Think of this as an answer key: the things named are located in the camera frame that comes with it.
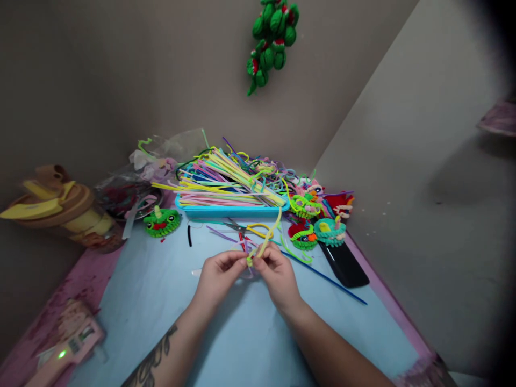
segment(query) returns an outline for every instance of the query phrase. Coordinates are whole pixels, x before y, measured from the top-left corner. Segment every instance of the hand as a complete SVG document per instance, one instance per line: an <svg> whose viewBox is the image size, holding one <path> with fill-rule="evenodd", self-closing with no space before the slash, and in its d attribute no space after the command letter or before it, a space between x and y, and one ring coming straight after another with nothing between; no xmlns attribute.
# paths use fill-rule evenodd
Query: hand
<svg viewBox="0 0 516 387"><path fill-rule="evenodd" d="M253 266L267 283L270 298L280 313L289 314L305 305L297 288L292 263L275 243L267 244L261 258L254 257Z"/></svg>
<svg viewBox="0 0 516 387"><path fill-rule="evenodd" d="M204 308L214 312L247 268L246 257L247 253L243 251L229 251L204 261L192 302L202 304Z"/></svg>

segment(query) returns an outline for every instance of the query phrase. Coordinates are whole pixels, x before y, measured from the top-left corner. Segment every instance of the bundle of pipe cleaners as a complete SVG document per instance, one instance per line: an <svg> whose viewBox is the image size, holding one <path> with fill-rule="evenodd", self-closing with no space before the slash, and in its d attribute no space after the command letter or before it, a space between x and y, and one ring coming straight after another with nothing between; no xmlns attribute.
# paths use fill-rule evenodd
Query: bundle of pipe cleaners
<svg viewBox="0 0 516 387"><path fill-rule="evenodd" d="M251 159L244 152L225 154L212 147L194 160L178 167L179 184L154 183L157 188L178 191L185 206L271 206L282 207L288 200L285 178L295 177L283 163L267 157Z"/></svg>

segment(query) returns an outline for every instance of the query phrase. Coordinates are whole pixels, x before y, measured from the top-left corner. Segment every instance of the scissors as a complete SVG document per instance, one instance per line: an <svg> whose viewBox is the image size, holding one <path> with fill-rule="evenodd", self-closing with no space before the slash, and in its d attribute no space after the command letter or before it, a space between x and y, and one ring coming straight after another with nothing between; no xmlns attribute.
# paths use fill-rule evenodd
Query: scissors
<svg viewBox="0 0 516 387"><path fill-rule="evenodd" d="M267 232L270 231L270 227L263 224L263 223L252 223L250 225L247 225L247 226L240 226L238 223L236 223L233 219L231 218L228 218L230 220L231 223L224 223L226 226L238 231L239 234L242 234L242 236L244 237L246 235L246 232L247 231L250 231L252 232L253 234L259 236L260 238L264 238L265 239L265 234L262 234L261 232L255 230L254 228L255 227L263 227L267 230ZM270 235L271 239L274 237L274 233L271 233Z"/></svg>

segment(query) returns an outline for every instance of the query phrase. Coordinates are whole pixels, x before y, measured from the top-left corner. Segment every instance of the light blue table surface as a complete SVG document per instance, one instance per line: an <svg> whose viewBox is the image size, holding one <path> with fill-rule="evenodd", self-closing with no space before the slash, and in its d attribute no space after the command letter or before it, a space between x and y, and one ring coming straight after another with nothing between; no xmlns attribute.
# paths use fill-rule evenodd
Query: light blue table surface
<svg viewBox="0 0 516 387"><path fill-rule="evenodd" d="M264 223L272 225L274 221ZM103 348L108 361L102 364L96 357L86 361L73 373L70 386L120 386L188 306L198 283L192 270L233 245L205 226L191 226L193 247L188 245L185 216L163 243L147 235L142 223L134 225L98 314L106 331ZM222 225L210 226L227 230ZM284 224L284 239L287 229ZM238 239L237 234L227 235ZM279 241L279 231L274 239ZM299 253L290 241L289 247ZM317 247L310 253L312 267L336 280L322 250ZM306 302L389 378L407 372L418 360L417 352L369 286L352 290L368 302L364 306L301 265L292 265ZM264 281L239 279L206 332L188 386L314 385Z"/></svg>

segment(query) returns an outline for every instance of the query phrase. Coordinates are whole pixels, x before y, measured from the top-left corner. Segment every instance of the forearm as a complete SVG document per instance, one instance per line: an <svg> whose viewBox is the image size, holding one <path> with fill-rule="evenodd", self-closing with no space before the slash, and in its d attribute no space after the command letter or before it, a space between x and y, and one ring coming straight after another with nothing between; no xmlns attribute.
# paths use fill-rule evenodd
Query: forearm
<svg viewBox="0 0 516 387"><path fill-rule="evenodd" d="M123 387L183 386L214 313L214 309L206 307L194 297L156 347L124 382Z"/></svg>
<svg viewBox="0 0 516 387"><path fill-rule="evenodd" d="M282 315L321 386L393 386L306 303L295 310L282 312Z"/></svg>

